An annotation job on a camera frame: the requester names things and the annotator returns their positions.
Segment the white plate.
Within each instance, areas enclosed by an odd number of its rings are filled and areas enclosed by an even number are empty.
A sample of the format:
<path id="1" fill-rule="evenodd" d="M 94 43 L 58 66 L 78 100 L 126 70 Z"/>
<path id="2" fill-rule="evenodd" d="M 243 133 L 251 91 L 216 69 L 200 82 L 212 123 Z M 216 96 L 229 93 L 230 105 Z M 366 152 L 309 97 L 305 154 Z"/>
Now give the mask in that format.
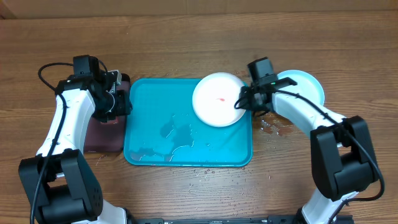
<path id="1" fill-rule="evenodd" d="M 239 121 L 245 109 L 236 109 L 244 82 L 237 76 L 216 72 L 203 78 L 195 87 L 192 96 L 196 116 L 213 127 L 222 128 Z"/>

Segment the light blue plate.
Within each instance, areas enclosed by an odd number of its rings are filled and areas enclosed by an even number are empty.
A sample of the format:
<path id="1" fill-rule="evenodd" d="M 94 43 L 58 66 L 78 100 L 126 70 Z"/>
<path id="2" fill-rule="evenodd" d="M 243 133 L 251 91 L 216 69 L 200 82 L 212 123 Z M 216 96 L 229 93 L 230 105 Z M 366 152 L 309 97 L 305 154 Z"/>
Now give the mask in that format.
<path id="1" fill-rule="evenodd" d="M 291 78 L 297 82 L 304 97 L 320 105 L 325 103 L 325 92 L 320 82 L 311 74 L 301 70 L 286 70 L 277 75 L 278 79 Z"/>

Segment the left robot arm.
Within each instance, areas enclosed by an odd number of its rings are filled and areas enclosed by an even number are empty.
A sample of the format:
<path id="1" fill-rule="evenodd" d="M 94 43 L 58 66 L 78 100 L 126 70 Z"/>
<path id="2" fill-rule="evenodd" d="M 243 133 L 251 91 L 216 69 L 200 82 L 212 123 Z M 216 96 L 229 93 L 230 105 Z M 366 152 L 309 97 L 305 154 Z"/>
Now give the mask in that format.
<path id="1" fill-rule="evenodd" d="M 34 157 L 21 160 L 19 177 L 30 203 L 31 223 L 135 223 L 128 209 L 103 198 L 100 183 L 84 158 L 91 118 L 100 122 L 129 115 L 125 77 L 94 56 L 70 64 L 73 74 L 50 89 L 56 109 L 49 132 Z"/>

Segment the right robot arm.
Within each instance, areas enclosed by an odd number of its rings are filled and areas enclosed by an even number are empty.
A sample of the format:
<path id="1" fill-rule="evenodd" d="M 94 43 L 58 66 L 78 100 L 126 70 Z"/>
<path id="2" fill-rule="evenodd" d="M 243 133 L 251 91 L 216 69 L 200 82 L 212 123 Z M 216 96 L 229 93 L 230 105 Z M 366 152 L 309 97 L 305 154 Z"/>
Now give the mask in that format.
<path id="1" fill-rule="evenodd" d="M 351 202 L 381 198 L 386 184 L 377 164 L 368 125 L 360 116 L 347 118 L 324 106 L 320 82 L 301 70 L 275 73 L 271 61 L 248 64 L 251 84 L 241 88 L 236 109 L 288 119 L 310 140 L 316 189 L 295 215 L 267 217 L 268 223 L 353 223 L 341 216 Z"/>

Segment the black water tray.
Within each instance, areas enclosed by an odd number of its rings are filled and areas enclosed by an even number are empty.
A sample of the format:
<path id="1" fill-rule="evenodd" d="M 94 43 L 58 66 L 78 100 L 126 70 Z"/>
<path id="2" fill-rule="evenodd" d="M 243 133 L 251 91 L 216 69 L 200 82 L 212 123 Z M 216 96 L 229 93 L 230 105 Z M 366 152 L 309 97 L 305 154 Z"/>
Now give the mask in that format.
<path id="1" fill-rule="evenodd" d="M 126 90 L 129 94 L 130 78 L 125 73 L 121 73 L 122 82 L 116 89 Z M 103 74 L 104 80 L 100 83 L 99 88 L 92 93 L 95 112 L 93 113 L 88 123 L 88 129 L 85 137 L 83 150 L 85 152 L 118 152 L 123 149 L 124 134 L 126 130 L 127 116 L 118 116 L 116 119 L 101 122 L 99 120 L 99 105 L 100 99 L 104 97 L 105 92 L 108 92 L 109 80 L 106 78 L 106 73 Z"/>

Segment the teal plastic tray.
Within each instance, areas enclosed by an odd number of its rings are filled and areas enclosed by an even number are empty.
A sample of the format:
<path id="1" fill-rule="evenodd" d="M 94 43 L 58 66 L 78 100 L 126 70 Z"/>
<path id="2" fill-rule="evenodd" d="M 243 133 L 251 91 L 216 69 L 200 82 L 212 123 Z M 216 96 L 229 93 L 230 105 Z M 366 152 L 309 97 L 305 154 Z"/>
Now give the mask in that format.
<path id="1" fill-rule="evenodd" d="M 192 106 L 198 79 L 142 78 L 130 89 L 124 157 L 136 166 L 242 167 L 253 156 L 250 113 L 231 126 L 202 122 Z"/>

